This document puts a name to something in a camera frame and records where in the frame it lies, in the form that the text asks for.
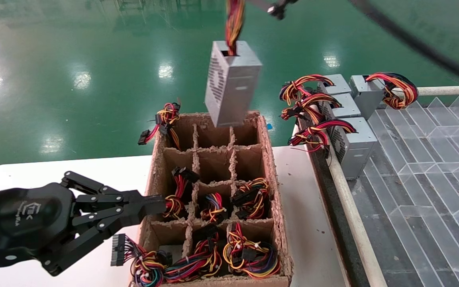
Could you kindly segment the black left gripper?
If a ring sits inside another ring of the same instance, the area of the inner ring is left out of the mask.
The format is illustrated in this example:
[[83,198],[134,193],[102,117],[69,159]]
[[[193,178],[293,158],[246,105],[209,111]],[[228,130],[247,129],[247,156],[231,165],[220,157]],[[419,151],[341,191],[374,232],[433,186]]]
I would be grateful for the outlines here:
[[120,229],[166,209],[122,205],[71,216],[74,199],[71,190],[55,182],[0,191],[0,267],[37,259],[51,276],[58,276]]

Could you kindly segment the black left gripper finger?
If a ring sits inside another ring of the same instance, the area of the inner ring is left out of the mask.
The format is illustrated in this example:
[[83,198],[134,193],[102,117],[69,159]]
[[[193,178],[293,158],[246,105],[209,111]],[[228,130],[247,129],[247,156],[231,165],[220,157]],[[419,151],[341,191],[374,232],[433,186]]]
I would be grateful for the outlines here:
[[165,200],[160,195],[144,196],[137,190],[118,191],[74,171],[66,171],[61,186],[82,193],[75,200],[76,206],[81,210],[106,210],[130,204],[148,209],[165,208]]

